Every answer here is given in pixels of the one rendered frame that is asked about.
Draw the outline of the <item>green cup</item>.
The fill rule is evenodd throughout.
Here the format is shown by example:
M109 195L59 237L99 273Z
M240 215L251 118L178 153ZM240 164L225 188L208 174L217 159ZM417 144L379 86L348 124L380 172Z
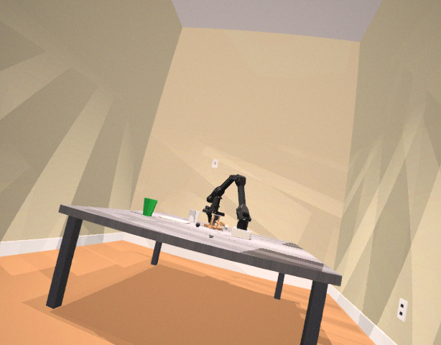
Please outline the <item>green cup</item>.
M157 204L156 200L144 198L144 210L143 215L145 216L152 216L152 213L154 211L154 208Z

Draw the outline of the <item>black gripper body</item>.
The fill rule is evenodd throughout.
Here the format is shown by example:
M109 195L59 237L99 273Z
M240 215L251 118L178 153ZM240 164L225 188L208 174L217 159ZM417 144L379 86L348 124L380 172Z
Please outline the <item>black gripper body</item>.
M204 213L208 213L208 214L215 214L215 215L219 215L219 216L225 216L225 214L224 213L221 213L221 212L219 212L218 211L218 208L220 208L220 206L218 205L218 204L214 204L214 203L212 203L211 204L211 210L208 210L208 209L203 209L203 212Z

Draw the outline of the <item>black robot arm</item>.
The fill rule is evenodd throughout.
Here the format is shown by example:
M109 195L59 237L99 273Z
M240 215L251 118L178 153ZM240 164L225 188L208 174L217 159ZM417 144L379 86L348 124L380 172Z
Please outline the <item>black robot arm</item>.
M220 204L221 196L225 193L225 189L235 181L238 187L238 208L236 209L237 219L237 229L248 230L248 224L251 222L251 217L249 215L249 209L246 206L245 190L244 186L246 184L246 177L242 175L230 175L229 178L220 186L214 189L214 191L207 197L207 202ZM244 220L245 219L245 220Z

